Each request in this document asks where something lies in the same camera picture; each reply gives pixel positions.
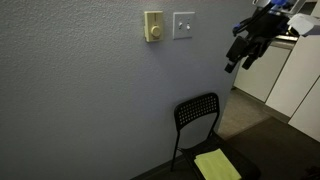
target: cabinet door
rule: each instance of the cabinet door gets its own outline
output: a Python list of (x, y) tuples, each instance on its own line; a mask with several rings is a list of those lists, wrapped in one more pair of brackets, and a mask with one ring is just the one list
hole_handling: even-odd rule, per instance
[(265, 102), (289, 54), (288, 49), (270, 46), (249, 70), (240, 67), (234, 86)]
[(320, 142), (320, 80), (318, 78), (289, 124)]

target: yellow cloth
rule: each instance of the yellow cloth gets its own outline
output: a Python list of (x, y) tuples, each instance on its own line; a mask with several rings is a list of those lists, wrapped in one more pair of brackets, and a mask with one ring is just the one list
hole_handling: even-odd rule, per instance
[(239, 180), (238, 171), (233, 167), (221, 149), (200, 154), (194, 162), (206, 180)]

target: light switch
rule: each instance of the light switch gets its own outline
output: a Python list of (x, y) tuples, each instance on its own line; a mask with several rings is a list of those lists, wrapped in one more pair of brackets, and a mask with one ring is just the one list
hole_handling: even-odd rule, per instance
[(144, 34), (147, 42), (163, 40), (163, 12), (144, 12)]
[(191, 38), (194, 31), (194, 12), (173, 13), (173, 39)]

